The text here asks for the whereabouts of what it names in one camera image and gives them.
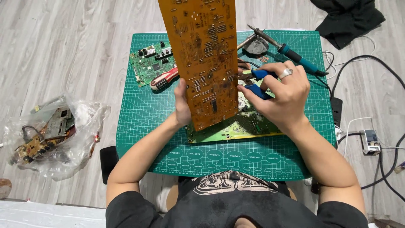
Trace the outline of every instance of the ring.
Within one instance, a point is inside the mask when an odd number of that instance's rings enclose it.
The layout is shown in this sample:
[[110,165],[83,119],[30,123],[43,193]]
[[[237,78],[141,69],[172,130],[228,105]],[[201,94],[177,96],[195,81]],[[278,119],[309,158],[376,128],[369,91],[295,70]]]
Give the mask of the ring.
[[285,69],[285,70],[283,71],[283,73],[282,73],[281,75],[279,75],[279,79],[281,80],[281,79],[283,79],[283,78],[285,78],[285,77],[291,75],[292,72],[293,72],[292,69]]

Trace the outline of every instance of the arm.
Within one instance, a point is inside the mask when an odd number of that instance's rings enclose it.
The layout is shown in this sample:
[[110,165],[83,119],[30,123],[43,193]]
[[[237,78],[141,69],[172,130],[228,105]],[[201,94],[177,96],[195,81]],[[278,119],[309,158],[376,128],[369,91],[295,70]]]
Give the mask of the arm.
[[114,167],[107,181],[107,206],[123,192],[139,192],[139,181],[162,148],[181,127],[191,121],[185,87],[184,79],[180,79],[175,89],[176,111],[159,127],[135,143]]
[[324,139],[304,115],[304,106],[310,89],[302,66],[291,61],[270,63],[261,69],[281,75],[287,68],[293,70],[279,82],[272,76],[263,79],[261,89],[269,88],[275,98],[262,100],[243,86],[243,92],[255,108],[273,122],[298,147],[305,165],[321,185],[319,204],[328,201],[344,202],[365,214],[365,205],[356,174],[343,156]]

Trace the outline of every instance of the orange circuit board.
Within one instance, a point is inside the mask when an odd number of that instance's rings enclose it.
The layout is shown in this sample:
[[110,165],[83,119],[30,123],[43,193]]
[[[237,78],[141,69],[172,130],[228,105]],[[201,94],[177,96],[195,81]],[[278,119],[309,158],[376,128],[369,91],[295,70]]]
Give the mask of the orange circuit board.
[[196,131],[238,112],[235,0],[158,0]]

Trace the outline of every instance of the red and white screwdriver handle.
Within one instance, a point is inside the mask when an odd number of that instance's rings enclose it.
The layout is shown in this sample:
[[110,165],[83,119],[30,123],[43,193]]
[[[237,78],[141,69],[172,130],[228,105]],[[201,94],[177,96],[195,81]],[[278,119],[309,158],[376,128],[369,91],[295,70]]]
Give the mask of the red and white screwdriver handle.
[[172,68],[168,72],[164,72],[163,74],[157,76],[152,80],[149,84],[151,89],[153,90],[162,90],[173,80],[173,78],[179,75],[179,70],[177,67]]

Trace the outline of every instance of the yellow-green circuit board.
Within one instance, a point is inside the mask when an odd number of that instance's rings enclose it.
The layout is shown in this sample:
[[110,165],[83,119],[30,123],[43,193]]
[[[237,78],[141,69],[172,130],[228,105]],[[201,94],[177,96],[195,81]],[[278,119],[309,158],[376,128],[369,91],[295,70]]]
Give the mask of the yellow-green circuit board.
[[141,52],[148,49],[146,50],[147,54],[144,52],[141,55],[138,52],[130,53],[130,64],[135,73],[138,87],[149,85],[154,78],[174,67],[175,59],[170,43],[168,41],[163,43],[164,47],[161,47],[161,42],[157,42],[140,49]]
[[[261,81],[252,80],[252,82],[258,86],[261,84]],[[270,90],[266,93],[274,97]],[[189,143],[283,135],[272,122],[254,109],[242,92],[239,92],[239,113],[234,117],[202,131],[195,131],[192,124],[187,125],[186,129]]]

